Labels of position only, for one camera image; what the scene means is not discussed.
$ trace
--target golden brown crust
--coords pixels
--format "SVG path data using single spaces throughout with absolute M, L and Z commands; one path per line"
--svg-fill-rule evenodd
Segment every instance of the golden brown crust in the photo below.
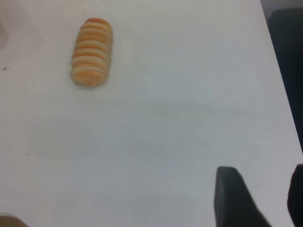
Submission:
M 76 84 L 86 87 L 96 87 L 106 80 L 106 76 L 95 70 L 72 71 L 71 78 Z
M 81 26 L 71 62 L 76 84 L 95 87 L 107 79 L 112 39 L 112 27 L 103 19 L 90 18 Z
M 106 20 L 103 20 L 101 18 L 90 18 L 85 21 L 85 23 L 88 22 L 97 22 L 97 23 L 105 24 L 106 26 L 112 29 L 111 25 Z
M 98 57 L 106 62 L 109 62 L 108 55 L 104 51 L 95 50 L 95 49 L 77 49 L 73 54 L 73 59 L 76 57 Z
M 97 22 L 87 22 L 87 23 L 84 23 L 81 26 L 81 29 L 85 29 L 85 28 L 101 29 L 103 31 L 108 32 L 109 34 L 112 34 L 112 32 L 113 32 L 112 29 L 110 27 L 108 27 L 107 25 L 101 24 L 101 23 L 97 23 Z

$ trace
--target bread roll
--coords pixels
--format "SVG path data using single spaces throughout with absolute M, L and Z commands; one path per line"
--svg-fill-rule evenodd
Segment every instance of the bread roll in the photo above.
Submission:
M 112 42 L 113 29 L 107 21 L 90 18 L 81 26 L 71 61 L 76 84 L 95 87 L 108 78 Z

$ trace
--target white table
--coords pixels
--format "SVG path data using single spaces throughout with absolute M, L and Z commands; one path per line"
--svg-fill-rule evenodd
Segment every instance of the white table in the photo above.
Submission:
M 114 28 L 94 90 L 69 78 L 89 17 Z M 1 0 L 0 22 L 1 212 L 31 227 L 214 227 L 224 165 L 292 226 L 303 155 L 258 0 Z

